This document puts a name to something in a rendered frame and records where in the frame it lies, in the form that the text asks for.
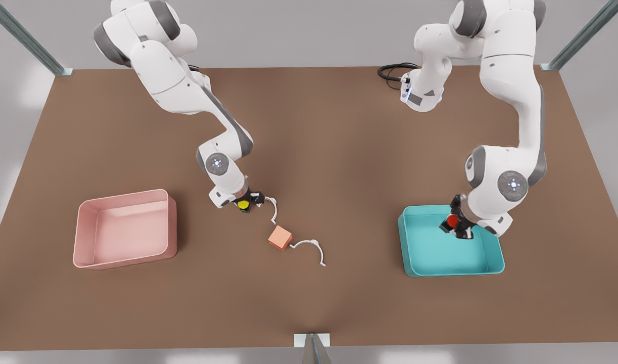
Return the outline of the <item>silver frame post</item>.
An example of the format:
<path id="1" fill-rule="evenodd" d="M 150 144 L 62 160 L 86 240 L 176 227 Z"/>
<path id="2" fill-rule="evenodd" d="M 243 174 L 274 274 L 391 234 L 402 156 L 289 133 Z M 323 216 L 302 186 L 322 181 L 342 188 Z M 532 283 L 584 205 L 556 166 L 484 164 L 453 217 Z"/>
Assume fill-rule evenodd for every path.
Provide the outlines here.
<path id="1" fill-rule="evenodd" d="M 598 10 L 597 14 L 581 28 L 551 62 L 540 65 L 542 71 L 560 71 L 616 14 L 618 14 L 618 0 L 607 0 L 607 3 Z"/>
<path id="2" fill-rule="evenodd" d="M 331 346 L 329 333 L 294 334 L 294 347 L 302 347 L 301 364 L 332 364 L 326 348 Z"/>
<path id="3" fill-rule="evenodd" d="M 17 39 L 43 66 L 56 77 L 71 76 L 72 68 L 63 67 L 0 3 L 0 25 Z"/>

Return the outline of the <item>pink storage box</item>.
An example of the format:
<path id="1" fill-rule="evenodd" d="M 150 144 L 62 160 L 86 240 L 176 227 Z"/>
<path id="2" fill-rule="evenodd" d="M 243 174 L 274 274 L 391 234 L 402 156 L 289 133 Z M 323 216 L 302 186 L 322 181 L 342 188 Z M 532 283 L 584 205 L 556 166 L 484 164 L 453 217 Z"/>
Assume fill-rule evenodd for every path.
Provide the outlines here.
<path id="1" fill-rule="evenodd" d="M 177 203 L 156 189 L 84 201 L 73 251 L 77 268 L 110 269 L 172 258 L 177 253 Z"/>

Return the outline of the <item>orange cube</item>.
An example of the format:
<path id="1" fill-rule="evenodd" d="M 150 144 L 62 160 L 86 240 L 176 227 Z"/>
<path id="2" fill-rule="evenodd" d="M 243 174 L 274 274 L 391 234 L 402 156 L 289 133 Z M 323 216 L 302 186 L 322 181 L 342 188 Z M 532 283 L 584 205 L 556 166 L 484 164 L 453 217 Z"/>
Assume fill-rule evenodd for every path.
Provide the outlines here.
<path id="1" fill-rule="evenodd" d="M 284 251 L 290 244 L 292 237 L 293 235 L 291 234 L 290 231 L 287 231 L 281 226 L 277 225 L 275 226 L 275 229 L 270 234 L 268 238 L 268 242 L 269 244 L 276 247 L 280 251 Z"/>

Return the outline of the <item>blue storage box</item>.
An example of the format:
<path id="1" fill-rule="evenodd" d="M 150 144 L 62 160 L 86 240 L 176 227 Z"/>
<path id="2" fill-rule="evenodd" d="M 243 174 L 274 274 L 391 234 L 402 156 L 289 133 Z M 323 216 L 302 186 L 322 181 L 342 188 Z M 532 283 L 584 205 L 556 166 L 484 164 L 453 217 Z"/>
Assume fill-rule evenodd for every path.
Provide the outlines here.
<path id="1" fill-rule="evenodd" d="M 408 206 L 398 218 L 404 272 L 412 278 L 492 275 L 505 270 L 498 237 L 481 226 L 462 240 L 440 230 L 448 205 Z"/>

